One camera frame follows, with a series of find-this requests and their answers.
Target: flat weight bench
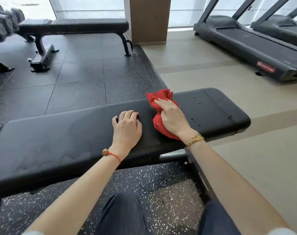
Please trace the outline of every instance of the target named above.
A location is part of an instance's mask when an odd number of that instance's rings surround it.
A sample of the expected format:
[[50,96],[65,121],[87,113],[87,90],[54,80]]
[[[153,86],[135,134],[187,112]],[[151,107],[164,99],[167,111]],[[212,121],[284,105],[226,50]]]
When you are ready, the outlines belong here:
[[[180,92],[173,97],[206,141],[243,132],[251,124],[217,89]],[[147,99],[10,121],[0,128],[0,198],[80,177],[111,145],[112,117],[130,109],[140,113],[143,134],[119,169],[165,162],[161,154],[184,147],[154,129],[156,111]],[[166,161],[175,159],[167,157]]]
[[35,37],[37,55],[35,59],[29,61],[34,72],[49,70],[48,65],[53,53],[58,51],[52,44],[45,50],[42,38],[46,35],[115,33],[122,39],[125,56],[131,56],[127,43],[130,43],[133,51],[132,42],[124,36],[129,29],[126,19],[25,20],[19,24],[19,27],[20,33]]

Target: red cloth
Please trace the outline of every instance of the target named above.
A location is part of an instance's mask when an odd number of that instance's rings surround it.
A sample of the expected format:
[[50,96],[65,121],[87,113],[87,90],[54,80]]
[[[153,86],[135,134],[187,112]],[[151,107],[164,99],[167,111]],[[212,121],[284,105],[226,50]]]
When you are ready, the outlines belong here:
[[162,133],[163,135],[166,135],[168,138],[180,140],[180,138],[178,138],[176,135],[166,130],[165,126],[162,123],[162,116],[161,116],[162,108],[154,102],[154,100],[158,100],[158,98],[160,98],[163,100],[171,100],[178,106],[178,103],[172,99],[173,93],[174,92],[170,91],[170,89],[163,89],[163,90],[159,90],[156,93],[146,93],[146,97],[149,103],[151,104],[151,106],[153,106],[157,110],[157,115],[155,115],[153,119],[154,128],[160,133]]

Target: person's left arm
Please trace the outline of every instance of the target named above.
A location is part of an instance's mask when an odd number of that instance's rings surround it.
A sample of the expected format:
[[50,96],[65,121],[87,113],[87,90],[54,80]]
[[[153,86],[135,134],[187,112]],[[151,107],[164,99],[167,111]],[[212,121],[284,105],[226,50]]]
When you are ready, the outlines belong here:
[[[124,111],[112,119],[114,137],[109,152],[122,161],[138,143],[142,135],[142,124],[136,119],[138,113]],[[56,199],[25,231],[37,231],[44,235],[76,235],[104,187],[119,165],[115,156],[102,157],[94,166]]]

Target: person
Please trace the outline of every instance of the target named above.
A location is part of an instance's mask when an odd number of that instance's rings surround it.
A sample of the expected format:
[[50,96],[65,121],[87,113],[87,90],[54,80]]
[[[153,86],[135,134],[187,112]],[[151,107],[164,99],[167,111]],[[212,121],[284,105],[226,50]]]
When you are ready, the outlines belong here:
[[[219,202],[205,205],[199,235],[292,235],[289,225],[271,204],[201,138],[172,102],[155,100],[162,107],[162,122],[179,137],[203,170]],[[142,135],[138,113],[124,111],[112,119],[113,142],[108,151],[83,176],[56,199],[24,235],[75,235],[86,221],[104,187]],[[148,228],[138,196],[125,192],[112,196],[102,211],[96,234],[142,235]]]

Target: bracelet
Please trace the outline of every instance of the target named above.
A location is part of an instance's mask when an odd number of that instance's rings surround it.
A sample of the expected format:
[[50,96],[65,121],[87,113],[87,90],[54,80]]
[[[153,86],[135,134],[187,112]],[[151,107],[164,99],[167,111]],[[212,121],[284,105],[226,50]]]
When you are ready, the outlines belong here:
[[102,152],[102,154],[103,154],[104,156],[107,156],[107,155],[113,155],[114,157],[116,157],[116,158],[119,160],[119,165],[121,164],[121,160],[120,160],[120,158],[119,158],[117,155],[115,155],[115,154],[111,153],[110,151],[108,151],[108,149],[104,149],[103,152]]
[[192,142],[186,144],[185,149],[186,149],[188,146],[191,146],[192,144],[194,144],[194,143],[196,143],[196,142],[198,142],[198,141],[204,139],[204,137],[203,137],[201,134],[198,133],[198,134],[194,135],[194,136],[192,137],[192,139],[194,139],[194,140],[193,140]]

